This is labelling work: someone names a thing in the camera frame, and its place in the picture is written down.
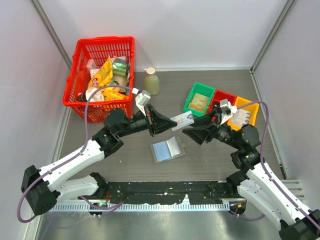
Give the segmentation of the grey card holder wallet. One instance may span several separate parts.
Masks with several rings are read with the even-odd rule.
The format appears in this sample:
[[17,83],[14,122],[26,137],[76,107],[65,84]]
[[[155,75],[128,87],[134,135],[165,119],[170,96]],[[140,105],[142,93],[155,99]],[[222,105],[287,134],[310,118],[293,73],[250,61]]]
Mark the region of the grey card holder wallet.
[[181,141],[180,137],[174,136],[168,140],[151,144],[150,150],[154,163],[159,164],[184,156],[185,147],[186,144]]

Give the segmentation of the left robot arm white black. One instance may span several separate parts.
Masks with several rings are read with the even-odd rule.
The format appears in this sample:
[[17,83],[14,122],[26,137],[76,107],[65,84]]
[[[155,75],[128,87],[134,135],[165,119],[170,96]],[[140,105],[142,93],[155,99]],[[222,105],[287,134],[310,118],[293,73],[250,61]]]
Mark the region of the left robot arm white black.
[[102,176],[92,173],[82,179],[69,180],[70,177],[118,151],[124,144],[122,137],[145,130],[154,136],[177,126],[174,120],[159,113],[151,104],[131,118],[121,108],[114,108],[103,124],[101,130],[69,155],[41,168],[34,165],[26,168],[18,206],[21,207],[26,200],[34,216],[40,216],[64,199],[80,196],[102,199],[107,193],[107,184]]

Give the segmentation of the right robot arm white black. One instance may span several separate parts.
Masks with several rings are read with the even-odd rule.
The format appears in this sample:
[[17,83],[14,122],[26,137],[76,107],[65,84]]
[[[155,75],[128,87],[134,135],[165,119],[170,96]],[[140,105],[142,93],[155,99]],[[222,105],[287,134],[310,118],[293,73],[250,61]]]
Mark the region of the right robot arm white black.
[[253,125],[233,130],[220,123],[218,114],[211,113],[182,132],[199,145],[218,140],[236,149],[230,156],[238,171],[227,177],[226,193],[251,202],[274,223],[282,240],[320,238],[319,209],[311,210],[272,173],[262,150],[257,150],[262,143]]

